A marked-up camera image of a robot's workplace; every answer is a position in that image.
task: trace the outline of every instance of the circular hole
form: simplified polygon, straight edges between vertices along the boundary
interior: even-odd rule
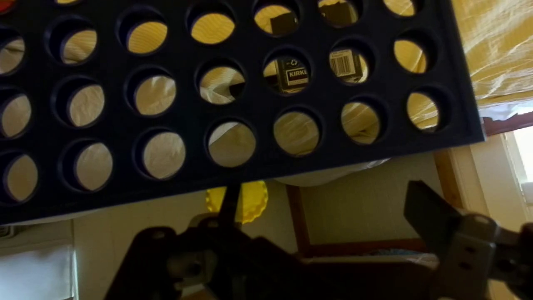
[[[337,78],[348,84],[363,83],[370,74],[367,58],[352,46],[338,46],[330,51],[330,68]]]
[[[358,144],[373,144],[382,134],[382,119],[367,103],[347,103],[342,111],[345,133]]]
[[[412,73],[425,73],[428,69],[427,51],[412,39],[397,39],[395,56],[398,63]]]
[[[77,76],[63,81],[55,93],[57,113],[65,123],[85,128],[93,124],[105,108],[105,91],[92,78]]]
[[[143,149],[143,166],[150,176],[168,179],[185,163],[187,149],[180,134],[165,131],[152,136]]]
[[[413,0],[383,0],[383,3],[400,16],[413,16],[417,13]]]
[[[148,76],[137,86],[135,108],[145,116],[162,114],[173,104],[177,93],[177,81],[168,74]]]
[[[213,104],[228,104],[238,98],[245,76],[233,66],[210,68],[200,79],[200,94]]]
[[[32,103],[27,94],[12,94],[0,98],[0,129],[5,138],[15,138],[29,126],[32,119]]]
[[[300,93],[310,83],[307,63],[292,54],[272,58],[263,69],[263,76],[273,89],[285,94]]]
[[[38,169],[32,156],[20,154],[5,173],[5,188],[17,203],[29,201],[38,181]]]
[[[320,128],[303,111],[282,114],[273,124],[273,134],[283,151],[292,156],[305,156],[318,148]]]
[[[437,131],[440,111],[435,99],[427,93],[412,93],[407,104],[412,123],[422,131]]]
[[[162,13],[147,6],[130,8],[120,19],[118,39],[133,54],[150,54],[163,46],[168,26]]]
[[[87,19],[72,16],[52,28],[48,43],[57,61],[82,64],[97,51],[98,33]]]
[[[168,26],[162,21],[137,24],[128,36],[128,51],[147,54],[157,51],[167,39]]]
[[[213,161],[225,168],[245,164],[255,153],[253,131],[240,121],[227,121],[217,126],[208,139]]]
[[[102,189],[113,173],[113,154],[103,143],[87,144],[77,156],[75,176],[88,191]]]
[[[298,28],[298,14],[285,4],[265,4],[255,13],[255,23],[272,36],[287,36]]]
[[[10,74],[19,69],[25,56],[25,41],[14,29],[0,28],[0,74]]]
[[[93,124],[105,106],[105,94],[100,84],[87,84],[80,88],[68,104],[68,116],[75,126]]]
[[[193,21],[190,34],[205,44],[217,44],[232,36],[235,21],[218,11],[205,13]]]
[[[62,53],[62,61],[65,64],[80,64],[87,61],[98,41],[98,33],[95,29],[82,29],[77,33],[72,33],[65,39],[63,53]]]
[[[347,28],[358,21],[360,13],[352,0],[318,0],[323,19],[335,28]]]
[[[0,14],[7,14],[15,9],[17,0],[0,0]]]

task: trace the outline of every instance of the yellow game disc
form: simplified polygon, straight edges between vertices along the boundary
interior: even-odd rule
[[[207,189],[207,208],[208,211],[218,213],[222,208],[225,186]],[[265,181],[250,181],[242,184],[237,216],[238,223],[252,223],[263,214],[268,204],[268,188]]]

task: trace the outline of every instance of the black object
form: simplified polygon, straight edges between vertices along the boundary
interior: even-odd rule
[[[223,204],[230,201],[233,206],[237,198],[237,193],[227,193]],[[252,239],[222,221],[235,218],[232,213],[235,209],[227,208],[217,218],[198,218],[183,234],[170,228],[138,233],[107,300],[153,294],[175,300],[185,286],[197,283],[222,300],[483,300],[488,278],[507,281],[520,298],[533,298],[533,223],[513,233],[483,214],[460,216],[422,181],[410,183],[405,213],[430,249],[438,253],[437,269],[403,263],[375,276],[385,264],[302,264],[268,239]]]
[[[0,43],[20,34],[27,48],[22,66],[0,76],[0,94],[27,93],[34,108],[32,123],[20,136],[0,139],[2,176],[17,154],[30,154],[38,166],[38,186],[27,203],[15,203],[0,186],[0,223],[483,139],[450,0],[417,0],[418,11],[408,18],[392,13],[383,1],[357,0],[358,21],[347,28],[328,24],[317,1],[280,0],[298,16],[298,28],[283,38],[267,36],[253,23],[253,11],[267,3],[272,1],[80,0],[58,4],[19,0],[14,9],[0,14]],[[203,44],[190,34],[197,18],[210,11],[237,23],[223,43]],[[125,39],[135,24],[152,19],[168,24],[162,48],[148,54],[128,53]],[[85,28],[98,33],[95,54],[82,64],[62,63],[65,36]],[[425,48],[425,74],[398,64],[393,54],[398,38]],[[347,84],[333,74],[327,56],[340,43],[365,54],[368,81]],[[310,69],[308,86],[290,96],[273,91],[262,76],[263,63],[283,54],[302,59]],[[247,84],[237,101],[215,106],[200,98],[200,71],[225,63],[240,68]],[[165,114],[145,118],[132,108],[128,79],[145,69],[162,69],[178,83],[178,98]],[[73,128],[60,119],[63,111],[57,111],[55,99],[62,96],[57,88],[73,78],[100,83],[107,96],[103,114],[85,128]],[[410,121],[407,98],[412,91],[428,93],[437,101],[440,124],[435,131],[420,131]],[[343,131],[342,109],[353,99],[370,104],[382,118],[375,144],[357,144]],[[302,158],[287,154],[273,136],[275,119],[293,109],[312,114],[322,129],[317,151]],[[247,123],[258,141],[252,159],[238,168],[215,164],[207,149],[212,129],[228,119]],[[187,144],[187,161],[170,179],[147,176],[138,161],[140,141],[162,129],[182,134]],[[112,178],[98,191],[72,183],[75,154],[67,149],[88,141],[105,143],[113,154]]]

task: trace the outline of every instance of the wall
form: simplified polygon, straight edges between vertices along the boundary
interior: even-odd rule
[[[465,208],[488,214],[508,229],[520,229],[528,221],[528,209],[512,156],[503,134],[452,149]]]
[[[393,158],[322,186],[302,188],[312,243],[417,238],[403,218],[410,179],[423,179],[442,193],[432,153]]]
[[[268,183],[270,201],[263,216],[243,231],[263,234],[290,253],[297,251],[295,229],[285,184]],[[187,229],[190,219],[207,211],[205,193],[95,211],[75,219],[80,300],[102,300],[135,233],[147,226]]]

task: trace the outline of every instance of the bed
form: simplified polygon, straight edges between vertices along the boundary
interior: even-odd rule
[[[322,0],[322,4],[335,4],[337,0]],[[408,0],[387,0],[392,9],[398,13],[410,13],[413,9],[412,1]],[[525,113],[533,109],[533,3],[530,0],[453,0],[457,18],[462,29],[463,48],[468,58],[468,66],[472,71],[473,88],[477,93],[478,106],[482,116],[490,116],[493,119],[505,119],[515,113]],[[263,14],[262,19],[257,19],[260,26],[268,26],[268,19],[287,13],[283,8],[272,8]],[[232,31],[223,18],[210,19],[208,26],[202,31],[193,31],[193,34],[205,38],[218,38],[218,33]],[[137,31],[137,38],[132,38],[128,46],[138,51],[150,49],[153,43],[158,43],[165,38],[167,28],[160,23],[148,23],[147,26]],[[95,33],[80,31],[72,38],[63,51],[63,58],[68,61],[78,61],[88,56],[88,51],[95,48]],[[395,48],[398,59],[403,61],[410,69],[425,68],[425,56],[422,49],[413,49],[410,46]],[[10,43],[0,51],[0,69],[10,68],[20,54],[24,53],[24,43]],[[275,74],[277,64],[272,64],[265,69],[267,74]],[[202,96],[213,104],[225,104],[235,96],[232,94],[232,86],[240,84],[243,76],[235,69],[217,69],[205,76],[202,83]],[[175,94],[175,84],[170,84],[172,79],[165,76],[153,76],[138,88],[137,108],[145,113],[157,113],[163,106],[168,106]],[[102,89],[85,88],[83,93],[77,94],[77,106],[72,108],[72,121],[85,123],[88,114],[93,114],[95,109],[102,109]],[[410,106],[410,114],[413,123],[422,129],[432,129],[438,123],[438,113],[432,101],[415,101],[417,104]],[[4,131],[10,131],[12,126],[20,126],[19,121],[30,118],[29,103],[20,101],[10,104],[9,111],[2,111],[7,118],[2,118]],[[373,118],[373,111],[368,106],[350,106],[343,111],[343,118],[348,119],[350,131],[347,131],[353,139],[370,143],[377,133],[380,121]],[[288,146],[293,154],[305,154],[317,146],[318,134],[313,129],[313,124],[307,118],[298,114],[285,118],[280,126],[280,134],[287,136]],[[167,154],[145,154],[145,163],[153,164],[155,168],[165,168],[165,156],[180,156],[183,154],[183,143],[167,143],[160,139],[158,146],[165,146]],[[232,123],[223,129],[217,131],[210,138],[213,148],[235,149],[235,144],[250,143],[238,126]],[[240,151],[227,151],[223,158],[228,164],[240,159]],[[92,163],[110,163],[108,159],[100,159],[98,153],[88,154]],[[382,164],[387,159],[368,161],[353,166],[343,166],[335,169],[315,171],[308,174],[287,176],[280,178],[285,183],[292,184],[320,184],[335,178],[340,178],[352,171],[360,171],[365,168],[373,168]]]

